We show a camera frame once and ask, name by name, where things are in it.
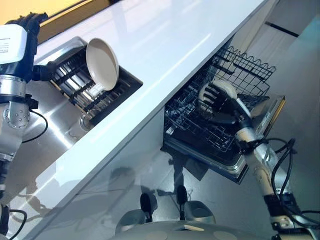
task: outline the dishwasher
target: dishwasher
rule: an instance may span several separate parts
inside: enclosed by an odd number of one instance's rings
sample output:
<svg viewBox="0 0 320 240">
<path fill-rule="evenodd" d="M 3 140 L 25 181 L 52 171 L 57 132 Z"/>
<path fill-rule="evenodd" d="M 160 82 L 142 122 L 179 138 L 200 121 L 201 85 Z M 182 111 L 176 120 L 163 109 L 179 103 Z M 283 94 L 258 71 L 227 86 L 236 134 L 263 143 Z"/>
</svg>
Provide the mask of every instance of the dishwasher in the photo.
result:
<svg viewBox="0 0 320 240">
<path fill-rule="evenodd" d="M 200 110 L 206 103 L 199 100 L 199 92 L 213 79 L 231 83 L 251 111 L 256 132 L 267 135 L 285 101 L 283 96 L 267 96 L 268 78 L 275 70 L 226 43 L 165 105 L 162 150 L 185 159 L 184 167 L 199 181 L 211 169 L 240 184 L 248 165 L 234 133 L 208 124 Z"/>
</svg>

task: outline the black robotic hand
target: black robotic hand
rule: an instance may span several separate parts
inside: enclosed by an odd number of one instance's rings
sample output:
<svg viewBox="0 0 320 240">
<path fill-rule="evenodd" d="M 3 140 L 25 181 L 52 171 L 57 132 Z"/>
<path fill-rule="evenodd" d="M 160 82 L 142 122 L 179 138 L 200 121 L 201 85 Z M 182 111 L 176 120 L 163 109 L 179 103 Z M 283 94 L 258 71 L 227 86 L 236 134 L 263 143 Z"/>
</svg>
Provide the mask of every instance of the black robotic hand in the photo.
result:
<svg viewBox="0 0 320 240">
<path fill-rule="evenodd" d="M 224 89 L 210 82 L 205 92 L 205 97 L 209 100 L 204 103 L 214 112 L 208 119 L 212 124 L 232 128 L 235 132 L 247 127 L 252 128 L 250 116 Z"/>
<path fill-rule="evenodd" d="M 38 80 L 37 76 L 41 69 L 38 67 L 34 69 L 34 57 L 37 53 L 38 34 L 40 30 L 40 23 L 48 19 L 46 13 L 37 14 L 30 13 L 28 16 L 21 16 L 19 19 L 10 20 L 7 24 L 20 25 L 27 32 L 27 40 L 25 45 L 25 52 L 20 61 L 10 62 L 0 65 L 0 75 L 10 75 L 18 77 L 28 83 L 31 79 Z"/>
</svg>

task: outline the sink basin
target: sink basin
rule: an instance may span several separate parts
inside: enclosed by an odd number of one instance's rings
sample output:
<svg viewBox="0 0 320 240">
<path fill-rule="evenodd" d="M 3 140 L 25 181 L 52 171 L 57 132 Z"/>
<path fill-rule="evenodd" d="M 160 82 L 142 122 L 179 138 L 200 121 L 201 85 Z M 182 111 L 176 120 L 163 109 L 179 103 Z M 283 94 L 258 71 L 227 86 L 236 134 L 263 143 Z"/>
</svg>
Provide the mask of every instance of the sink basin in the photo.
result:
<svg viewBox="0 0 320 240">
<path fill-rule="evenodd" d="M 85 51 L 85 46 L 86 42 L 75 37 L 45 55 L 36 64 L 46 65 L 50 61 L 59 60 L 56 62 L 58 67 L 63 67 L 63 64 L 72 56 L 78 54 L 79 51 Z M 78 73 L 87 73 L 85 59 L 82 59 L 85 58 L 85 54 L 82 53 L 77 57 L 83 61 L 81 68 L 77 68 L 80 71 L 67 73 L 66 76 L 63 76 L 63 81 L 60 79 L 61 75 L 59 77 L 58 74 L 53 74 L 51 81 L 31 81 L 27 84 L 26 92 L 39 101 L 39 107 L 35 111 L 47 119 L 48 129 L 41 137 L 20 146 L 10 165 L 6 180 L 6 193 L 2 202 L 9 203 L 21 190 L 35 182 L 48 166 L 142 86 L 142 82 L 120 66 L 116 87 L 111 91 L 103 90 L 91 96 L 88 105 L 84 107 L 83 104 L 77 102 L 77 95 L 83 89 L 88 90 L 88 86 L 80 87 L 72 93 L 66 92 L 62 86 L 64 82 L 72 80 L 73 76 L 77 77 Z M 89 73 L 86 76 L 86 83 L 91 87 L 95 85 Z M 105 100 L 104 108 L 101 107 L 101 100 Z M 44 127 L 44 120 L 31 113 L 24 140 L 38 135 Z"/>
</svg>

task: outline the wire basket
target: wire basket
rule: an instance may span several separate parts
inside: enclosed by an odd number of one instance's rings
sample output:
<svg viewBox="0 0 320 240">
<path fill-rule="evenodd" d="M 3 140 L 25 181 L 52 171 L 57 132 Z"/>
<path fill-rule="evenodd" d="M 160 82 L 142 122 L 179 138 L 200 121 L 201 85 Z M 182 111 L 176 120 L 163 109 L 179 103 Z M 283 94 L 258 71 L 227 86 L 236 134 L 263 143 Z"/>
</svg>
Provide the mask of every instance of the wire basket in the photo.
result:
<svg viewBox="0 0 320 240">
<path fill-rule="evenodd" d="M 142 83 L 119 67 L 116 86 L 106 91 L 95 84 L 86 63 L 86 48 L 79 47 L 59 57 L 51 83 L 78 107 L 91 124 L 98 124 L 126 98 L 132 95 Z"/>
<path fill-rule="evenodd" d="M 165 132 L 174 136 L 174 131 L 180 129 L 192 133 L 194 141 L 201 139 L 215 150 L 223 153 L 231 150 L 234 133 L 225 127 L 208 124 L 202 113 L 205 112 L 203 106 L 209 106 L 199 100 L 199 91 L 213 79 L 228 81 L 251 110 L 266 98 L 270 88 L 267 79 L 275 70 L 233 47 L 221 48 L 166 104 Z"/>
</svg>

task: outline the dish rack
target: dish rack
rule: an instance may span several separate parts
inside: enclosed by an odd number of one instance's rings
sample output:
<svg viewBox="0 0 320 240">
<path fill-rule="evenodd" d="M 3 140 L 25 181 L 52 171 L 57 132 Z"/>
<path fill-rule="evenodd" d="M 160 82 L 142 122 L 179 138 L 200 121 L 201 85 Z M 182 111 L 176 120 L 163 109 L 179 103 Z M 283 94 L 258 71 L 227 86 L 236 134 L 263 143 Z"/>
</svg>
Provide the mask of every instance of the dish rack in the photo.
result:
<svg viewBox="0 0 320 240">
<path fill-rule="evenodd" d="M 205 148 L 201 152 L 210 153 L 210 157 L 213 157 L 212 152 L 222 160 L 230 158 L 230 152 L 238 154 L 232 131 L 206 121 L 199 106 L 209 106 L 199 100 L 199 91 L 213 79 L 228 81 L 251 110 L 268 98 L 265 96 L 270 88 L 267 80 L 275 70 L 274 66 L 262 63 L 233 47 L 222 47 L 166 104 L 165 133 L 197 150 Z"/>
<path fill-rule="evenodd" d="M 116 86 L 110 91 L 103 90 L 103 87 L 95 84 L 89 74 L 86 46 L 73 48 L 56 59 L 54 63 L 56 71 L 52 74 L 50 82 L 84 113 L 84 122 L 93 126 L 143 85 L 119 66 Z"/>
</svg>

